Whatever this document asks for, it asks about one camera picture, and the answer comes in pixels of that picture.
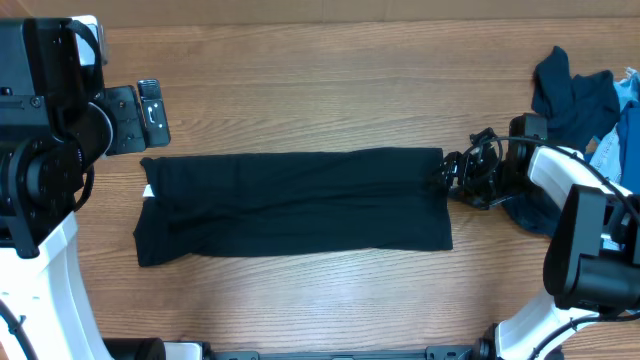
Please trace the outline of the black t-shirt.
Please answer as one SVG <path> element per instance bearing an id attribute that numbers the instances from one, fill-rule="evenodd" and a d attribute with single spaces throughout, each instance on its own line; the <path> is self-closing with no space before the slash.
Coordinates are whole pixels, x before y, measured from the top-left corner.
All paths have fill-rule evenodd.
<path id="1" fill-rule="evenodd" d="M 438 148 L 146 158 L 134 231 L 142 267 L 188 254 L 268 257 L 357 249 L 448 251 Z"/>

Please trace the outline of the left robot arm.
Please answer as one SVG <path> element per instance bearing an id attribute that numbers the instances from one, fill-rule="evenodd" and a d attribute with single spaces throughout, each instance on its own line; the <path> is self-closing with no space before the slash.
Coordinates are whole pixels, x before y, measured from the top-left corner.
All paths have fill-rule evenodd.
<path id="1" fill-rule="evenodd" d="M 10 359 L 207 359 L 198 341 L 102 336 L 78 259 L 96 161 L 170 141 L 159 83 L 106 87 L 91 15 L 1 23 L 1 347 Z"/>

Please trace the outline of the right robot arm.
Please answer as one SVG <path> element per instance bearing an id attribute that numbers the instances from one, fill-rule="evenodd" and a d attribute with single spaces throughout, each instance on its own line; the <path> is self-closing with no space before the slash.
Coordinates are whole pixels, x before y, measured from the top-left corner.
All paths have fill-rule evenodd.
<path id="1" fill-rule="evenodd" d="M 561 345 L 596 323 L 639 317 L 639 198 L 611 183 L 571 148 L 550 142 L 547 121 L 514 118 L 505 137 L 490 128 L 451 152 L 430 178 L 450 198 L 490 209 L 544 192 L 560 209 L 543 265 L 544 288 L 472 346 L 435 346 L 429 359 L 560 359 Z"/>

